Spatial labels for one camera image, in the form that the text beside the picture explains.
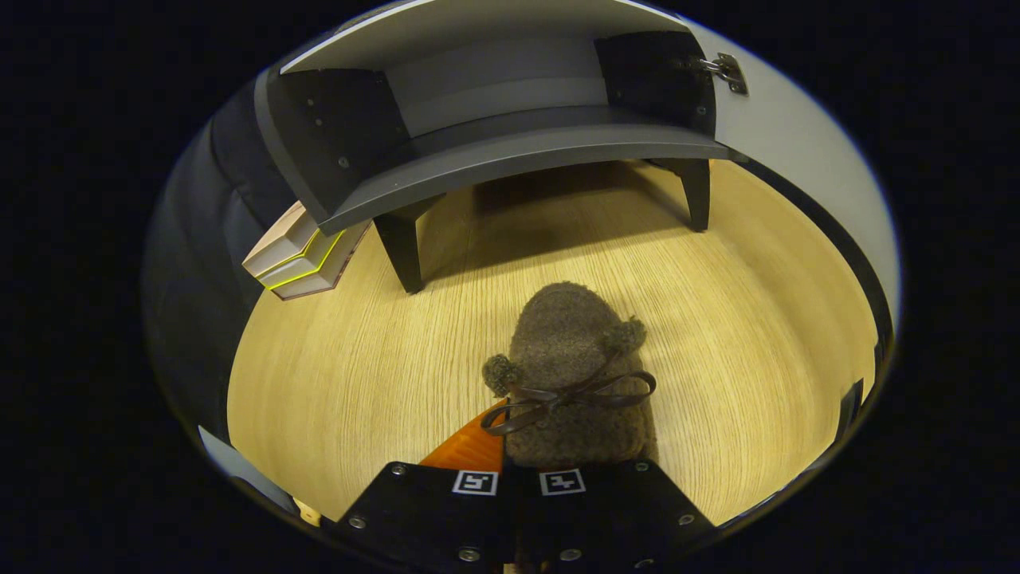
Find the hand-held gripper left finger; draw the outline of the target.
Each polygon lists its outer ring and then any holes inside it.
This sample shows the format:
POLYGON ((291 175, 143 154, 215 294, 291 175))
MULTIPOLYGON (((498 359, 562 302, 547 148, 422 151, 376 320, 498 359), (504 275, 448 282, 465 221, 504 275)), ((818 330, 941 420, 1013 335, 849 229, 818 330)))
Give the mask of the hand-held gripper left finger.
POLYGON ((387 462, 322 529, 409 573, 506 573, 514 533, 500 498, 504 441, 482 420, 493 404, 418 464, 387 462))

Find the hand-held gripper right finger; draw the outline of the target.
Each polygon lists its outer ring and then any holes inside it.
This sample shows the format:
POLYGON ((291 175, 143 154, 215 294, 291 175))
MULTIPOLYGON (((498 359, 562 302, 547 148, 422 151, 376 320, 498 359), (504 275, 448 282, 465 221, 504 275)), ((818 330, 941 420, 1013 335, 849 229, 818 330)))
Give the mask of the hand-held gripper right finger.
POLYGON ((717 531, 651 460, 518 470, 521 573, 663 573, 717 531))

